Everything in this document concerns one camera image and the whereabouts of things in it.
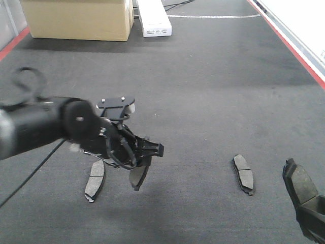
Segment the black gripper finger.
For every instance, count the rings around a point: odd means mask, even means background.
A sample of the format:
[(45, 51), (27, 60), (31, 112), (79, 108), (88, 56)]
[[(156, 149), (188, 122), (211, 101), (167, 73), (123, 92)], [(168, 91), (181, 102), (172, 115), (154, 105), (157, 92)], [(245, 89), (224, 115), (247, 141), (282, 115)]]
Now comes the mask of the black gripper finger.
[(324, 195), (316, 196), (298, 206), (296, 216), (306, 238), (324, 243)]

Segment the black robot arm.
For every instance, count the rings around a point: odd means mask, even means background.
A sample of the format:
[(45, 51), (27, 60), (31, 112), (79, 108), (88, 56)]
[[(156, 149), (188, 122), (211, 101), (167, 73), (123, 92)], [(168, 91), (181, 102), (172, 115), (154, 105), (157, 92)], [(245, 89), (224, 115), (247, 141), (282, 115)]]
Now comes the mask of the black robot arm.
[(39, 148), (58, 139), (76, 143), (87, 155), (115, 168), (132, 170), (146, 158), (162, 157), (164, 146), (136, 136), (124, 121), (135, 111), (133, 97), (101, 99), (97, 115), (89, 101), (50, 97), (1, 108), (1, 159)]

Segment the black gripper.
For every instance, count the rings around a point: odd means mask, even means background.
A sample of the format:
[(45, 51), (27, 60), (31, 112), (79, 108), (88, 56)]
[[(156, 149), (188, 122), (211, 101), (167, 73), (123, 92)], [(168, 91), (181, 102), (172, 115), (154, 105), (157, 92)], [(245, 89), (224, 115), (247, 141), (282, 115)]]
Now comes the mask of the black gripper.
[(140, 166), (144, 158), (164, 155), (162, 144), (136, 136), (124, 121), (111, 121), (96, 115), (86, 100), (67, 103), (62, 111), (68, 139), (79, 144), (85, 154), (115, 168), (132, 170)]

